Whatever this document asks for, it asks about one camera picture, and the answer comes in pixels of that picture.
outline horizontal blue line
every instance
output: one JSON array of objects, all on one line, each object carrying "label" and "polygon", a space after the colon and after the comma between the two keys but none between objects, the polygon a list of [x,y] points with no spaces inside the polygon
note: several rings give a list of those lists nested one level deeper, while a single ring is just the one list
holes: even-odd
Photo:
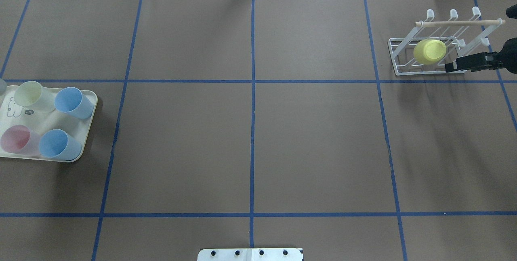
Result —
[{"label": "horizontal blue line", "polygon": [[[397,213],[105,213],[104,217],[396,217]],[[401,212],[403,217],[454,215],[517,215],[517,211]],[[99,217],[99,213],[0,213],[0,217]]]},{"label": "horizontal blue line", "polygon": [[0,217],[99,217],[98,213],[0,213]]},{"label": "horizontal blue line", "polygon": [[254,217],[396,217],[397,213],[254,213]]},{"label": "horizontal blue line", "polygon": [[104,217],[249,217],[249,213],[105,213]]},{"label": "horizontal blue line", "polygon": [[[5,79],[7,82],[25,82],[34,80],[37,82],[83,82],[83,83],[123,83],[124,79]],[[247,79],[129,79],[129,83],[205,83],[205,84],[251,84],[253,80]],[[499,80],[379,80],[382,84],[500,84]],[[517,84],[517,80],[503,80],[506,84]],[[375,84],[375,80],[349,79],[349,80],[302,80],[302,79],[266,79],[255,81],[257,84]]]},{"label": "horizontal blue line", "polygon": [[517,211],[423,211],[400,213],[403,217],[427,217],[445,215],[517,215]]}]

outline black plastic object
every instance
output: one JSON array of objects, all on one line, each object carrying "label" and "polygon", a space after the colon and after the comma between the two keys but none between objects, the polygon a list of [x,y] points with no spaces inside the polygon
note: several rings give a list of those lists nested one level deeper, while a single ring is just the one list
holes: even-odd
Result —
[{"label": "black plastic object", "polygon": [[517,38],[506,41],[500,52],[483,52],[458,57],[455,62],[445,64],[445,72],[458,70],[495,70],[506,68],[517,74]]},{"label": "black plastic object", "polygon": [[510,19],[517,19],[517,4],[506,9],[506,16]]}]

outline cartoon drawing on tray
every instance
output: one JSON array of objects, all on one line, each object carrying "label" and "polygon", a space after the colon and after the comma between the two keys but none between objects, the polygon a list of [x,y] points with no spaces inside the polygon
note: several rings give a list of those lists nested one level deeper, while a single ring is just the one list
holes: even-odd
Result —
[{"label": "cartoon drawing on tray", "polygon": [[15,98],[11,97],[9,99],[9,104],[7,105],[7,117],[8,118],[17,118],[20,117],[22,114],[34,114],[34,111],[31,109],[25,110],[24,107],[17,105],[15,102]]}]

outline pink cup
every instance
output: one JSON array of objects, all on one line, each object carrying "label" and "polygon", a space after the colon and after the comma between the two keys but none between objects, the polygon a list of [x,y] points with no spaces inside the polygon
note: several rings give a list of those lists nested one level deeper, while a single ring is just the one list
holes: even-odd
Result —
[{"label": "pink cup", "polygon": [[0,146],[2,150],[27,155],[38,156],[40,154],[38,146],[41,136],[29,130],[24,125],[16,125],[8,128],[2,138],[0,138]]}]

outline blue cup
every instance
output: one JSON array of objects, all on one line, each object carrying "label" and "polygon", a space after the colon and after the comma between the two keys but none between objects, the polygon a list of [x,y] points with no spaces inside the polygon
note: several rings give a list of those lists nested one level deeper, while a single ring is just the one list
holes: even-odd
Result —
[{"label": "blue cup", "polygon": [[81,154],[82,149],[77,140],[58,128],[46,132],[39,141],[41,155],[57,160],[74,160]]},{"label": "blue cup", "polygon": [[78,119],[92,116],[94,105],[75,87],[67,87],[59,91],[54,99],[56,109]]}]

